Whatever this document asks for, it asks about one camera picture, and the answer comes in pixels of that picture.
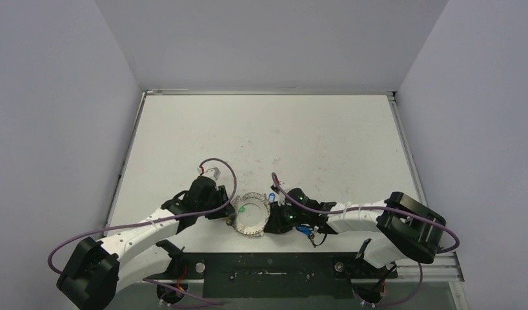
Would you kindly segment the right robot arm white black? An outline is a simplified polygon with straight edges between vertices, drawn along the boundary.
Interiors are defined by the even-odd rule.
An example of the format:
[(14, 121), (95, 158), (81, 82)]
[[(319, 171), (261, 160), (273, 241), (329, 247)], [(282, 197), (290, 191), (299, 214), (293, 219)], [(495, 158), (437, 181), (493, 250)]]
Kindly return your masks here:
[(355, 259), (357, 272), (370, 277), (403, 258), (433, 263), (445, 226), (443, 216), (402, 192), (375, 203), (353, 204), (318, 202), (294, 188), (282, 202), (271, 204), (264, 231), (284, 234), (295, 227), (308, 227), (326, 235), (373, 233)]

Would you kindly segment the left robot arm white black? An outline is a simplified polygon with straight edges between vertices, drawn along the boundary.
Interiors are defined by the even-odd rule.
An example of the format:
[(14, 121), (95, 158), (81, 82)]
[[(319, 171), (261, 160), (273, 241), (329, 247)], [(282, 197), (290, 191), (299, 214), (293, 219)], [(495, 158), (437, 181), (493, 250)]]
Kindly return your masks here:
[(89, 236), (81, 240), (59, 275), (57, 288), (78, 309), (104, 309), (116, 293), (143, 278), (159, 273), (177, 277), (183, 269), (181, 251), (168, 238), (229, 204), (218, 179), (218, 171), (211, 169), (143, 221), (100, 240)]

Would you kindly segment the metal disc with key rings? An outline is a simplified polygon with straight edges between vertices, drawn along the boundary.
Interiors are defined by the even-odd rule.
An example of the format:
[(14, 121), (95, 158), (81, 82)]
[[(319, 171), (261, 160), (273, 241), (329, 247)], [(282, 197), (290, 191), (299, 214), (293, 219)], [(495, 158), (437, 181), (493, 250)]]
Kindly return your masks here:
[[(236, 196), (231, 205), (235, 213), (228, 218), (233, 218), (233, 228), (237, 233), (247, 238), (261, 238), (264, 236), (264, 227), (270, 216), (270, 203), (268, 198), (258, 192), (248, 192)], [(244, 206), (245, 212), (239, 213), (239, 208)]]

